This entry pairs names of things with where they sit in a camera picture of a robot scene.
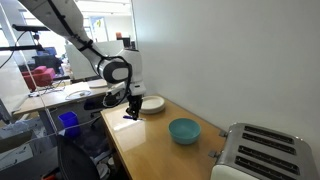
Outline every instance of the silver toaster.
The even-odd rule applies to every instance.
[[[211,180],[318,180],[310,146],[298,137],[236,123],[225,133]]]

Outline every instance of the stack of plates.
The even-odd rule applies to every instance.
[[[143,98],[140,113],[155,114],[164,109],[164,99],[159,96],[147,96]]]

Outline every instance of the wooden table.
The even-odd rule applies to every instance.
[[[215,159],[211,150],[221,151],[225,139],[220,129],[198,116],[166,100],[165,110],[154,115],[142,115],[146,121],[123,119],[128,104],[101,113],[128,175],[134,180],[206,180],[210,179]],[[171,121],[190,118],[202,128],[199,140],[191,145],[175,143],[168,132]]]

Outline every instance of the monitor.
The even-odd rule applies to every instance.
[[[57,55],[57,51],[55,47],[44,47],[43,48],[44,51],[37,51],[37,55],[38,56],[42,56],[42,55]]]
[[[126,37],[126,38],[124,38],[124,37],[118,37],[117,38],[117,40],[122,40],[123,41],[123,46],[125,47],[125,48],[130,48],[131,47],[131,43],[130,43],[130,38],[129,37]]]

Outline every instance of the ceiling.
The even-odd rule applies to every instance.
[[[84,16],[130,16],[132,14],[131,0],[76,0],[76,3]]]

